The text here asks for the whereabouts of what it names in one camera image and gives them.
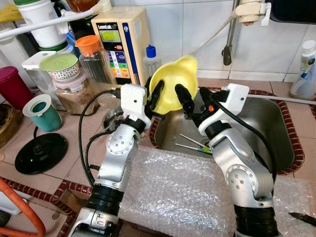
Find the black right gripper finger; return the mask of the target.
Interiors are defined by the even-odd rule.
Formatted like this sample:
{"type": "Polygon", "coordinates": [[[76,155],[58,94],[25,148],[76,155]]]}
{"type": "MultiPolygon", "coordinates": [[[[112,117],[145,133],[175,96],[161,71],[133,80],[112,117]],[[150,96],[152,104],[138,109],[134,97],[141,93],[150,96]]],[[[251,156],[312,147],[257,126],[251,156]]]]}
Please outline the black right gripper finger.
{"type": "Polygon", "coordinates": [[[180,101],[181,106],[183,107],[183,111],[185,113],[185,118],[192,118],[194,115],[194,100],[191,96],[189,90],[185,88],[185,86],[178,84],[175,86],[175,92],[178,97],[178,101],[180,101]]]}

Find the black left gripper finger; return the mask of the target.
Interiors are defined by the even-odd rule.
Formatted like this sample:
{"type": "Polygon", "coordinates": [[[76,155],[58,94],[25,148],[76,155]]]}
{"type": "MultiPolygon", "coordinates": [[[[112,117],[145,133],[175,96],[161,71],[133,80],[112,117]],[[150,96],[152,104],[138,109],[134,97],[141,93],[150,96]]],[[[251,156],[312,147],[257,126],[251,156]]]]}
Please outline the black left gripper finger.
{"type": "Polygon", "coordinates": [[[157,106],[158,100],[160,98],[160,93],[164,88],[164,81],[160,80],[151,91],[151,113],[154,112],[154,109],[157,106]]]}

